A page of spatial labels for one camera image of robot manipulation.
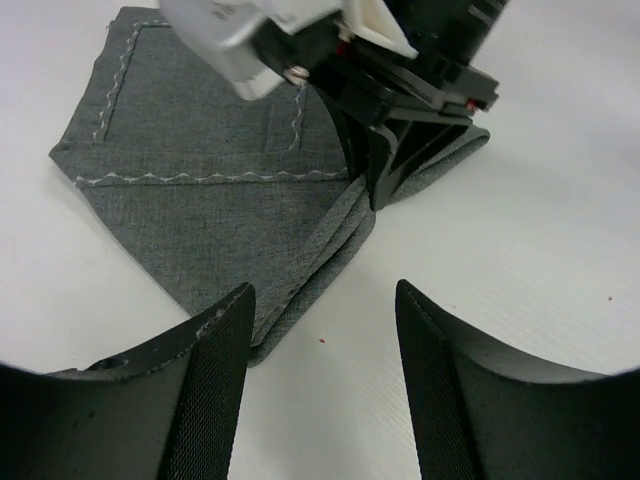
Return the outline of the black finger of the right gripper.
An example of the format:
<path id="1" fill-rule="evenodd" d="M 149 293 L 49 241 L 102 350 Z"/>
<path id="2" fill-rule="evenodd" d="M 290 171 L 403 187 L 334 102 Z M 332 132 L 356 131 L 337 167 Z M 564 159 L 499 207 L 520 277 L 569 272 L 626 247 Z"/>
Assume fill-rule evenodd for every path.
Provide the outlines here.
<path id="1" fill-rule="evenodd" d="M 371 145 L 368 129 L 360 122 L 361 109 L 367 110 L 367 95 L 358 87 L 347 85 L 338 93 L 316 87 L 335 126 L 351 181 L 368 180 Z"/>
<path id="2" fill-rule="evenodd" d="M 367 132 L 367 188 L 370 207 L 381 210 L 419 167 L 467 132 L 472 121 L 431 123 L 388 120 Z"/>

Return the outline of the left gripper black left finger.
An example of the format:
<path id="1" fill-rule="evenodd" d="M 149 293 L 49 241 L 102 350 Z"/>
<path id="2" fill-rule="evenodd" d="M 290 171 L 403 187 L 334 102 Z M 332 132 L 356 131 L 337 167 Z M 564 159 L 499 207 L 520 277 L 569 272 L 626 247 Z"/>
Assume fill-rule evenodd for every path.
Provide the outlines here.
<path id="1" fill-rule="evenodd" d="M 5 479 L 224 479 L 255 291 L 84 370 L 1 368 Z"/>

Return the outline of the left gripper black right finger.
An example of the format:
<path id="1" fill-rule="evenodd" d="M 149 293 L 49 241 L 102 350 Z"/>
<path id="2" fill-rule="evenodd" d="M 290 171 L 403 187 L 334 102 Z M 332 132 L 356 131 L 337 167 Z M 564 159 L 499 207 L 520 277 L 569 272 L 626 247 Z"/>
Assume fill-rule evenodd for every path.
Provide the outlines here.
<path id="1" fill-rule="evenodd" d="M 639 372 L 603 375 L 516 349 L 414 285 L 397 337 L 425 479 L 635 479 Z"/>

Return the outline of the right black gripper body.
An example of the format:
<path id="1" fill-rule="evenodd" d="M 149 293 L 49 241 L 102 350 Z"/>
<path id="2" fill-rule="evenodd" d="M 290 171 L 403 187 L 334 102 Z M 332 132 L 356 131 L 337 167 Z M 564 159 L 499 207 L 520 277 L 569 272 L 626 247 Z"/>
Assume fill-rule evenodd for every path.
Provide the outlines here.
<path id="1" fill-rule="evenodd" d="M 383 1 L 418 55 L 404 58 L 368 41 L 340 42 L 318 69 L 344 62 L 379 76 L 422 100 L 430 109 L 457 115 L 488 111 L 498 99 L 498 81 L 472 61 L 500 17 L 497 1 Z"/>

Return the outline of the grey cloth napkin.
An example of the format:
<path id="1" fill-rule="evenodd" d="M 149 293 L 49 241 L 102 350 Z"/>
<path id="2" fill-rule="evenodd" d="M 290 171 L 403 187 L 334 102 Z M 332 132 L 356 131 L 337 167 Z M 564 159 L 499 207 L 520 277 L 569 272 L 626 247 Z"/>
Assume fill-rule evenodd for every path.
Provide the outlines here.
<path id="1" fill-rule="evenodd" d="M 375 225 L 367 181 L 350 180 L 316 87 L 361 89 L 368 131 L 388 120 L 458 123 L 442 111 L 438 120 L 397 116 L 409 94 L 350 64 L 317 72 L 317 83 L 284 81 L 243 100 L 178 38 L 160 7 L 124 7 L 50 153 L 185 310 L 200 312 L 240 283 L 255 287 L 252 364 L 271 353 Z M 427 188 L 489 137 L 472 122 L 389 204 Z"/>

